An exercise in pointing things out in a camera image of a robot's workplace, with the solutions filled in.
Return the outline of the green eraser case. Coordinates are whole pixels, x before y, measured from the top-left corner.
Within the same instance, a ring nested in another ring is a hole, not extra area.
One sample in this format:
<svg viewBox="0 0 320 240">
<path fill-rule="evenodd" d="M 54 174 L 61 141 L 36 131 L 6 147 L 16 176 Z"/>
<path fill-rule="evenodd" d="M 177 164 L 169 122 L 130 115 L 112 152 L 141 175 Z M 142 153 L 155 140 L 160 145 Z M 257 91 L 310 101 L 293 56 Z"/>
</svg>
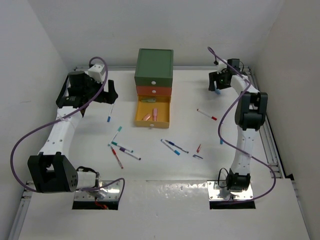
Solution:
<svg viewBox="0 0 320 240">
<path fill-rule="evenodd" d="M 155 98 L 143 98 L 141 100 L 141 102 L 143 102 L 143 103 L 155 103 L 156 99 Z"/>
</svg>

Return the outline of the pink eraser case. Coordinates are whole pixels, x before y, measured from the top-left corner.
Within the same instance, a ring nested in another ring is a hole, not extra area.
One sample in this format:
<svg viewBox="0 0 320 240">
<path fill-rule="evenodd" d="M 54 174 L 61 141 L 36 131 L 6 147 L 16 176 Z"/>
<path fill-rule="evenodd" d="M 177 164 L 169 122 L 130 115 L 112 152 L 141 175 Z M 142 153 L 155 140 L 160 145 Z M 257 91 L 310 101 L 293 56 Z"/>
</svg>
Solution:
<svg viewBox="0 0 320 240">
<path fill-rule="evenodd" d="M 154 108 L 152 111 L 152 120 L 156 122 L 157 119 L 158 119 L 158 109 Z"/>
</svg>

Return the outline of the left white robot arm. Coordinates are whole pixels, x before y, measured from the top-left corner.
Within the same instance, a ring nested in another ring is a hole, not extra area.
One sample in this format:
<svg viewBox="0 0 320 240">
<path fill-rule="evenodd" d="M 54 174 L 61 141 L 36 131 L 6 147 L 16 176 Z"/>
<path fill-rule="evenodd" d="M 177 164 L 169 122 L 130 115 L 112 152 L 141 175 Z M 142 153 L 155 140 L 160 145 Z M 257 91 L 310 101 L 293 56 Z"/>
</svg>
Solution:
<svg viewBox="0 0 320 240">
<path fill-rule="evenodd" d="M 27 162 L 37 192 L 74 192 L 97 186 L 98 173 L 92 169 L 76 170 L 69 160 L 69 151 L 76 128 L 85 115 L 85 110 L 80 108 L 90 99 L 111 105 L 118 98 L 114 81 L 109 79 L 107 86 L 108 91 L 104 91 L 100 79 L 84 71 L 68 74 L 56 100 L 57 122 L 39 153 L 30 156 Z"/>
</svg>

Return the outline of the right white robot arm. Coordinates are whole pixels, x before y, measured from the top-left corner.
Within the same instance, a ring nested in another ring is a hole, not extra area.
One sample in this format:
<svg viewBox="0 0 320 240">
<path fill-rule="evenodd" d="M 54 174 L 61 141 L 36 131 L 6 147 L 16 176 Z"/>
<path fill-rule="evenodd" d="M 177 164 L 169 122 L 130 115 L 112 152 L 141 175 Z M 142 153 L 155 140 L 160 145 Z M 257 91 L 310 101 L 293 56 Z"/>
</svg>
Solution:
<svg viewBox="0 0 320 240">
<path fill-rule="evenodd" d="M 237 144 L 233 163 L 226 177 L 225 188 L 232 192 L 246 191 L 250 185 L 250 162 L 255 137 L 266 119 L 268 94 L 251 85 L 248 76 L 237 75 L 240 60 L 230 58 L 227 63 L 215 60 L 217 71 L 209 74 L 209 90 L 232 87 L 240 99 L 237 102 L 234 122 L 237 125 Z"/>
</svg>

